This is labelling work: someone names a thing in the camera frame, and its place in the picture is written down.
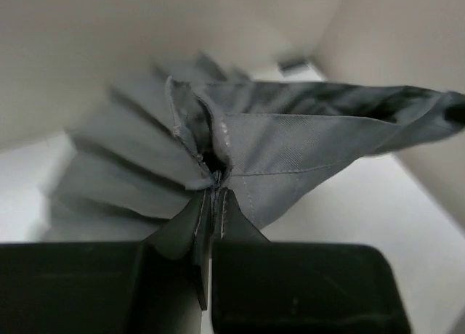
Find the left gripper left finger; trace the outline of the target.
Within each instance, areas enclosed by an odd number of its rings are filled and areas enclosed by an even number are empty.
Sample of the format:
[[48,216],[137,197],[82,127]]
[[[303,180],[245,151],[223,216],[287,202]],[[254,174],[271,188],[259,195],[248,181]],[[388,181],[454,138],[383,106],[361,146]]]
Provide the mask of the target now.
[[3,333],[199,333],[210,194],[140,241],[1,246]]

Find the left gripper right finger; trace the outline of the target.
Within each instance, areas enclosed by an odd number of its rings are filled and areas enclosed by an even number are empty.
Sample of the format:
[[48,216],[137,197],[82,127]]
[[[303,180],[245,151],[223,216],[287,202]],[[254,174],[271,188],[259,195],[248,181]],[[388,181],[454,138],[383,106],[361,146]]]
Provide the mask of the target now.
[[215,333],[410,333],[394,272],[369,245],[268,240],[235,193],[219,196],[212,245]]

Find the grey pleated skirt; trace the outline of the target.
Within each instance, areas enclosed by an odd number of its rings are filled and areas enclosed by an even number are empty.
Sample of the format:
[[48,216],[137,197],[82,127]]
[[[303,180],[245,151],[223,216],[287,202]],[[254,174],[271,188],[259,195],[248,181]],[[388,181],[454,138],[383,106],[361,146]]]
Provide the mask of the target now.
[[457,92],[255,81],[200,55],[112,87],[70,133],[44,239],[142,239],[222,188],[261,229],[358,158],[463,129]]

